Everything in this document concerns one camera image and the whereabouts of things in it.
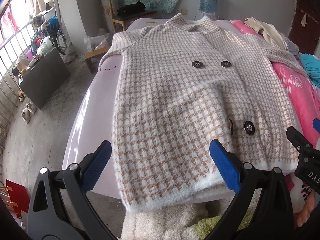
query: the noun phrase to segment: electrical outlet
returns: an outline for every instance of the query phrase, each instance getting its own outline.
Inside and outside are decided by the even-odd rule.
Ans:
[[[181,13],[184,14],[184,15],[188,14],[188,9],[187,8],[182,8],[181,9]]]

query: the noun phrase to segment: wooden stool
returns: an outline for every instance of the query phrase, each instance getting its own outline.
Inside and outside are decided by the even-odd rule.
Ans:
[[[98,57],[98,56],[101,56],[101,55],[105,55],[108,52],[109,49],[110,49],[110,46],[106,46],[106,47],[103,47],[101,49],[93,50],[93,51],[87,53],[87,55],[85,56],[85,61],[87,63],[87,66],[88,66],[91,74],[95,73],[95,70],[92,68],[91,59],[93,57]]]

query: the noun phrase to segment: coat sleeve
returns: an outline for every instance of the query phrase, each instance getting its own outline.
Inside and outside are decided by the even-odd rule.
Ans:
[[[290,52],[271,45],[265,40],[254,35],[243,35],[242,37],[248,43],[257,47],[257,49],[261,49],[261,52],[265,53],[271,62],[279,62],[285,64],[286,66],[302,74],[303,76],[308,76],[303,67],[299,65],[296,58]]]
[[[142,39],[153,27],[148,26],[143,29],[130,32],[115,33],[112,39],[112,45],[108,52],[102,57],[99,63],[99,69],[107,57],[113,55],[122,55],[123,51]]]

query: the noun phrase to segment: black chair seat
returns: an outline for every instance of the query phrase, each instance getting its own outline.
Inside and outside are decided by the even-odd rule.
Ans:
[[[144,15],[155,14],[155,13],[157,13],[157,11],[155,11],[155,10],[144,10],[140,13],[134,13],[134,14],[126,15],[126,16],[114,15],[112,19],[117,20],[117,21],[125,21],[125,20],[129,20],[132,18],[138,18],[138,17],[142,17]]]

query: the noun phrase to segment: wheelchair wheel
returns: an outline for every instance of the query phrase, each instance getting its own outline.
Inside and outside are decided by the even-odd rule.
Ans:
[[[59,29],[54,35],[53,42],[58,52],[60,52],[62,55],[65,55],[67,50],[67,42],[61,29]]]

